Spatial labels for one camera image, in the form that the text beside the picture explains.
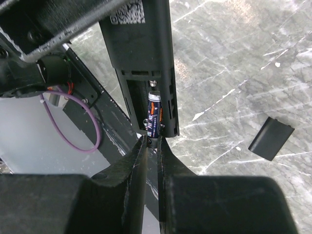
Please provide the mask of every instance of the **black device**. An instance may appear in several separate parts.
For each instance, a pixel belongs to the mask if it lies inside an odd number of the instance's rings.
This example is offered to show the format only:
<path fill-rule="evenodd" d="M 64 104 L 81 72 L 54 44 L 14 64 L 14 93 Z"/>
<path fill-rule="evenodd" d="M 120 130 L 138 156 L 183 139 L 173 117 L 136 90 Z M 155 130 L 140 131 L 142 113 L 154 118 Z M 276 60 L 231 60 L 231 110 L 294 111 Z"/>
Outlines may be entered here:
<path fill-rule="evenodd" d="M 64 44 L 97 21 L 131 121 Z M 0 96 L 72 82 L 101 126 L 98 150 L 111 164 L 92 178 L 0 175 L 1 233 L 141 233 L 144 197 L 161 233 L 296 233 L 272 180 L 196 176 L 172 154 L 166 137 L 179 129 L 168 0 L 3 0 L 0 29 Z M 150 91 L 160 91 L 163 108 L 157 151 L 136 135 L 146 133 Z M 64 111 L 94 143 L 85 110 L 69 101 Z"/>

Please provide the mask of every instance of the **gray marble tabletop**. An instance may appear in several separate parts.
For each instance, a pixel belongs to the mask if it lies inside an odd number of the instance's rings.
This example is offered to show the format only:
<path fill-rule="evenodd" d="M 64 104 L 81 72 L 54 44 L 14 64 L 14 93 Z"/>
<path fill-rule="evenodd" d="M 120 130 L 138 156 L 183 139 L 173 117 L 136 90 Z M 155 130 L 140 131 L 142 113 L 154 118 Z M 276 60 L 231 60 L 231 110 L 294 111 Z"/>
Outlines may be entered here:
<path fill-rule="evenodd" d="M 171 0 L 180 136 L 198 175 L 269 176 L 312 233 L 312 0 Z M 98 25 L 72 47 L 126 112 Z M 248 146 L 270 116 L 295 131 L 272 162 Z"/>

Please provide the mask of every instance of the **battery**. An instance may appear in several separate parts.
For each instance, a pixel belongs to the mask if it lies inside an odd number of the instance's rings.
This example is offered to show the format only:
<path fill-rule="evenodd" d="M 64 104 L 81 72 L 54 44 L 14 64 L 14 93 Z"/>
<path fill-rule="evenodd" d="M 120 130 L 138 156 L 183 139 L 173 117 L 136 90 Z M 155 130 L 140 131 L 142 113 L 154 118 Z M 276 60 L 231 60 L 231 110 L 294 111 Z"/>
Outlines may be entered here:
<path fill-rule="evenodd" d="M 147 146 L 157 148 L 157 139 L 162 121 L 162 107 L 160 91 L 150 91 L 148 93 L 148 113 L 147 113 Z"/>

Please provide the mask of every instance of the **cable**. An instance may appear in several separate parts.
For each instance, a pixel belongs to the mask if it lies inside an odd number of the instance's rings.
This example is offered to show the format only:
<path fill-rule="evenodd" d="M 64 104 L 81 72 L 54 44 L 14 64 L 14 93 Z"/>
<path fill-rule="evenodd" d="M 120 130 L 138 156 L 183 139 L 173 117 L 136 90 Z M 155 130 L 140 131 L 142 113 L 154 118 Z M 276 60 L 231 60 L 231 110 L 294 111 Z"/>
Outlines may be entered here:
<path fill-rule="evenodd" d="M 78 98 L 76 98 L 76 97 L 74 97 L 74 96 L 72 96 L 72 95 L 70 95 L 70 94 L 66 94 L 66 93 L 59 92 L 59 91 L 47 91 L 47 93 L 55 94 L 55 95 L 60 95 L 60 96 L 64 96 L 64 97 L 66 97 L 66 98 L 68 98 L 68 99 L 70 99 L 70 100 L 72 100 L 72 101 L 78 103 L 80 106 L 82 106 L 82 107 L 84 108 L 84 110 L 88 113 L 88 115 L 90 116 L 90 118 L 91 118 L 91 120 L 92 120 L 92 122 L 93 122 L 93 124 L 94 124 L 94 127 L 95 127 L 95 129 L 96 129 L 96 133 L 97 133 L 97 141 L 96 141 L 94 147 L 93 147 L 91 150 L 82 150 L 82 149 L 78 148 L 77 146 L 75 146 L 74 144 L 72 144 L 72 143 L 63 135 L 63 133 L 60 131 L 60 129 L 59 129 L 57 123 L 55 122 L 55 120 L 54 120 L 54 118 L 53 118 L 53 116 L 52 116 L 52 114 L 51 114 L 51 111 L 50 111 L 50 109 L 49 109 L 49 107 L 48 107 L 48 104 L 46 103 L 46 100 L 44 99 L 43 95 L 40 94 L 40 99 L 43 101 L 43 106 L 44 106 L 44 108 L 45 108 L 45 110 L 46 110 L 46 112 L 47 112 L 47 114 L 48 114 L 48 116 L 49 116 L 49 118 L 50 118 L 50 120 L 51 120 L 53 126 L 55 127 L 55 130 L 56 130 L 57 133 L 61 136 L 61 138 L 62 138 L 70 147 L 72 147 L 73 149 L 75 149 L 75 150 L 77 150 L 77 151 L 79 151 L 79 152 L 81 152 L 81 153 L 92 153 L 92 152 L 94 152 L 95 150 L 97 150 L 97 148 L 98 148 L 98 146 L 99 146 L 99 144 L 100 144 L 100 142 L 101 142 L 100 128 L 99 128 L 99 125 L 98 125 L 98 122 L 97 122 L 96 118 L 95 118 L 94 115 L 92 114 L 92 112 L 91 112 L 91 110 L 89 109 L 89 107 L 88 107 L 86 104 L 84 104 L 81 100 L 79 100 Z"/>

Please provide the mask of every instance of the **qr code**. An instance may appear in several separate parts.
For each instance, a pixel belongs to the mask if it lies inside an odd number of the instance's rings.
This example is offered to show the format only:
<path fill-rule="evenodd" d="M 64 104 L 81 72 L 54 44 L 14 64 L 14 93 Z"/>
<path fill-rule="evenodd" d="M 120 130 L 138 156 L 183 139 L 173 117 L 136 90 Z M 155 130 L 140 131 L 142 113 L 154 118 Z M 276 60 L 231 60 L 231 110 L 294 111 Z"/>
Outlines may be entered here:
<path fill-rule="evenodd" d="M 145 23 L 142 0 L 130 2 L 118 9 L 111 16 L 112 24 Z"/>

